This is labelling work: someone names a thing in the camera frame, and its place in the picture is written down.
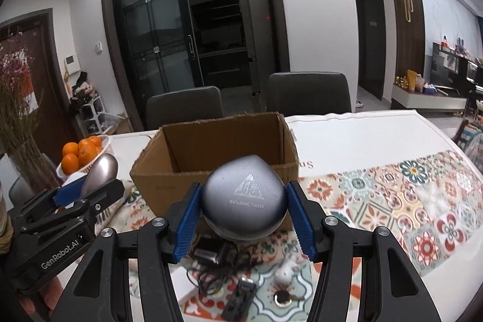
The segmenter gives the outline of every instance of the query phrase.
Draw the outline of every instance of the person's hand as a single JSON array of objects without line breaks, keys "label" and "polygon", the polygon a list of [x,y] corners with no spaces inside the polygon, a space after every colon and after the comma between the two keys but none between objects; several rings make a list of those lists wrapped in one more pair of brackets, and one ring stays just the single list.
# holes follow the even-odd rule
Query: person's hand
[{"label": "person's hand", "polygon": [[[62,295],[62,285],[60,285],[59,279],[55,277],[49,284],[45,285],[45,287],[40,290],[40,295],[42,296],[45,305],[50,308],[50,314],[52,314],[52,311],[60,299],[60,295]],[[24,295],[20,295],[19,301],[28,315],[35,312],[35,306],[31,299]]]}]

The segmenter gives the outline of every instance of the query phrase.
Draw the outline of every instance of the small white figurine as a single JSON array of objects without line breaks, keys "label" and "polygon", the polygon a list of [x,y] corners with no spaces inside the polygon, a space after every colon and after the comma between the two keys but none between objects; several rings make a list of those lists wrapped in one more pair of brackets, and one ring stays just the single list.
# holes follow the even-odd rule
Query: small white figurine
[{"label": "small white figurine", "polygon": [[300,270],[300,266],[291,259],[290,256],[285,256],[280,267],[275,271],[273,281],[279,287],[288,287],[296,271]]}]

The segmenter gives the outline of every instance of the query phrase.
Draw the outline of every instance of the triangle logo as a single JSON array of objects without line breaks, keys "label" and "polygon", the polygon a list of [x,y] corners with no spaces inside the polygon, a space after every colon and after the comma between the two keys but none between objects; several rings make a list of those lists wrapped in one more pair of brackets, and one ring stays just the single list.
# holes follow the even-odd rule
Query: triangle logo
[{"label": "triangle logo", "polygon": [[241,182],[240,186],[238,186],[233,193],[236,196],[248,197],[248,198],[257,198],[257,199],[265,199],[263,198],[262,191],[260,191],[260,187],[253,179],[253,175],[248,175],[243,182]]}]

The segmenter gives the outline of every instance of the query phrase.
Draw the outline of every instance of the dining table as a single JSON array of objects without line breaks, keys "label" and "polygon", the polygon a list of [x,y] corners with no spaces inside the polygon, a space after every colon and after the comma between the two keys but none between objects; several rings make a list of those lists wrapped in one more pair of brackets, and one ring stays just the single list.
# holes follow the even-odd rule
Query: dining table
[{"label": "dining table", "polygon": [[[299,182],[308,199],[351,227],[389,228],[422,277],[441,321],[455,322],[483,282],[483,177],[474,164],[416,111],[304,115],[285,120],[299,156]],[[119,179],[130,179],[132,165],[155,134],[113,136]],[[123,224],[114,225],[117,230],[136,229],[154,217],[139,192],[123,208],[129,209],[129,217],[124,213]],[[321,267],[301,253],[296,233],[275,232],[253,245],[252,252],[263,264],[247,272],[259,286],[247,320],[306,320]],[[272,302],[276,290],[272,278],[287,255],[300,266],[292,290],[300,291],[304,300],[281,310]],[[73,263],[60,274],[63,285],[75,267]],[[354,259],[347,321],[358,317],[361,275],[361,262]],[[219,293],[195,294],[181,303],[184,320],[220,320],[239,279],[231,278]],[[133,318],[142,322],[136,280],[136,272],[130,272]]]}]

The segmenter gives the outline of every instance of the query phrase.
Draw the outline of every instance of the floral pattern tablecloth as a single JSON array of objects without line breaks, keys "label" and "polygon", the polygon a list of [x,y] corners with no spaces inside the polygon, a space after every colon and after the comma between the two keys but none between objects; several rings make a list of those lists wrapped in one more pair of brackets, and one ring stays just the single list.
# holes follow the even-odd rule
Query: floral pattern tablecloth
[{"label": "floral pattern tablecloth", "polygon": [[[317,201],[327,215],[354,228],[373,231],[388,227],[421,276],[450,258],[481,226],[483,184],[454,151],[444,151],[401,163],[337,174],[300,178],[308,199]],[[110,226],[118,232],[135,230],[154,217],[137,190],[114,215]],[[313,264],[301,253],[294,231],[273,233],[250,247],[264,264],[229,280],[214,296],[197,295],[180,304],[184,314],[201,320],[221,320],[221,312],[241,276],[258,285],[247,321],[287,322],[307,319],[321,264]],[[292,255],[301,266],[288,290],[305,298],[288,308],[274,304],[279,289],[273,282],[275,268],[284,256]],[[190,265],[189,259],[182,262]],[[139,297],[135,264],[130,264],[131,295]],[[361,259],[353,260],[349,310],[360,299]]]}]

